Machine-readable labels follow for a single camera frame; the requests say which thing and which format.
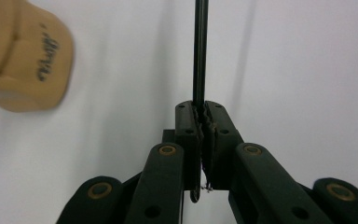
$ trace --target logo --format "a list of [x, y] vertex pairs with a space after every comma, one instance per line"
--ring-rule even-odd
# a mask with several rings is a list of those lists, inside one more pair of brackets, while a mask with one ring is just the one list
[[44, 30], [42, 32], [42, 44], [45, 55], [44, 59], [41, 59], [37, 62], [39, 66], [37, 70], [37, 78], [39, 81], [43, 82], [51, 73], [51, 66], [53, 64], [54, 56], [56, 55], [57, 50], [60, 48], [60, 44], [50, 37], [48, 34], [48, 28], [45, 24], [40, 23], [39, 25]]

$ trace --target screw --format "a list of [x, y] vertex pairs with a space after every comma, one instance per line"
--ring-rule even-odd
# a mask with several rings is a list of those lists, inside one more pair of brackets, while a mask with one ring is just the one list
[[246, 146], [243, 150], [251, 155], [258, 156], [261, 154], [261, 149], [254, 146]]
[[110, 194], [112, 186], [106, 182], [94, 184], [89, 188], [88, 195], [91, 199], [98, 200]]
[[342, 185], [331, 183], [328, 184], [326, 188], [331, 195], [342, 201], [351, 202], [356, 199], [354, 193], [350, 189], [347, 189]]
[[171, 156], [175, 154], [176, 148], [172, 146], [163, 146], [158, 150], [158, 152], [163, 156]]

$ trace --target white tablecloth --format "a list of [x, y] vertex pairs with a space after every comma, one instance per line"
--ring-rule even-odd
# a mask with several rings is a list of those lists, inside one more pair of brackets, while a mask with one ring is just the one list
[[[142, 171], [192, 97], [194, 1], [32, 0], [69, 27], [55, 109], [0, 108], [0, 223], [55, 223], [97, 175]], [[299, 183], [358, 187], [358, 1], [211, 1], [206, 99]], [[186, 196], [184, 223], [233, 223], [226, 192]]]

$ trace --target black rod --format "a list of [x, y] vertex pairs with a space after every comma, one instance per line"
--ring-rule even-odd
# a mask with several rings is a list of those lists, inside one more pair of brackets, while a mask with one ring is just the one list
[[205, 95], [206, 42], [208, 30], [208, 0], [196, 0], [194, 36], [193, 105], [202, 110]]

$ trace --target brown cup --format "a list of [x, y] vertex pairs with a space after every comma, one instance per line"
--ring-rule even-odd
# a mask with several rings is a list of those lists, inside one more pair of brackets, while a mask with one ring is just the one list
[[0, 0], [1, 107], [23, 112], [57, 105], [72, 58], [72, 38], [57, 17], [25, 0]]

